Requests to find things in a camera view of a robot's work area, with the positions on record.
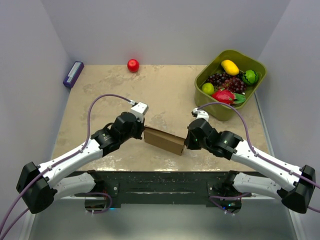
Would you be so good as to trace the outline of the brown cardboard box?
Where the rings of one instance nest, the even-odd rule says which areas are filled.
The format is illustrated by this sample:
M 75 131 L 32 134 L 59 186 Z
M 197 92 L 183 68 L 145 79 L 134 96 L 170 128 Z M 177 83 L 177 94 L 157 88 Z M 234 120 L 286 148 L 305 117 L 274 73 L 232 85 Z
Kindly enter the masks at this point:
M 181 156 L 185 149 L 185 139 L 156 129 L 146 126 L 143 131 L 144 142 L 159 149 Z

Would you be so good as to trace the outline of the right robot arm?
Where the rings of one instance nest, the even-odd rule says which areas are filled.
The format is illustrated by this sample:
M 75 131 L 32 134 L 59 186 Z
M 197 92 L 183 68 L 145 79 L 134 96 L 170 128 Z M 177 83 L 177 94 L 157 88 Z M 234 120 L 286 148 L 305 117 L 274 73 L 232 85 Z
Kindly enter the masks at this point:
M 189 150 L 204 149 L 218 158 L 241 163 L 262 174 L 257 177 L 232 172 L 221 186 L 227 196 L 255 193 L 278 199 L 285 207 L 300 214 L 310 209 L 316 184 L 313 167 L 283 162 L 252 147 L 248 141 L 231 131 L 217 132 L 203 118 L 192 121 L 187 129 L 184 144 Z

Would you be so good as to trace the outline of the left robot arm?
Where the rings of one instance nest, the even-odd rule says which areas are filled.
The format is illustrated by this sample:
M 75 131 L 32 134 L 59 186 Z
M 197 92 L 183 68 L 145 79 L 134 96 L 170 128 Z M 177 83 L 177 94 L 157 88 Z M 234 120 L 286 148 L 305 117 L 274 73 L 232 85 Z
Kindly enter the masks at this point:
M 37 214 L 48 208 L 62 195 L 56 188 L 58 184 L 75 170 L 117 151 L 130 138 L 142 139 L 144 123 L 144 113 L 122 112 L 77 148 L 40 165 L 33 162 L 24 165 L 16 189 L 28 210 Z

